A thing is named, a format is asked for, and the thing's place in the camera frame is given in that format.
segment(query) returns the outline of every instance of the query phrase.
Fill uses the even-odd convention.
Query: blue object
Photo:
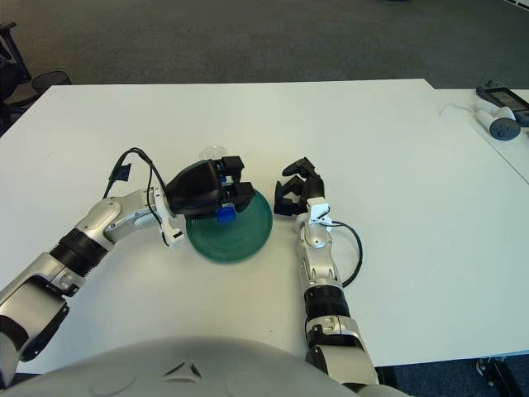
[[[224,224],[224,223],[231,223],[235,221],[236,218],[236,212],[235,208],[232,205],[222,207],[217,210],[217,222]]]

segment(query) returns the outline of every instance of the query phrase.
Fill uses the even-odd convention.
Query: green plate
[[[266,199],[255,191],[248,207],[235,221],[220,224],[216,218],[188,219],[188,239],[204,256],[218,262],[242,261],[266,243],[272,230],[272,211]]]

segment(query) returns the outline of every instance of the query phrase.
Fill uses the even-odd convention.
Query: black chair
[[[0,41],[0,136],[14,123],[13,116],[22,115],[49,87],[71,84],[65,72],[42,74],[31,82],[36,91],[35,95],[14,103],[6,103],[19,85],[31,81],[30,72],[11,36],[11,29],[16,25],[15,22],[0,23],[0,36],[7,47],[6,49]]]

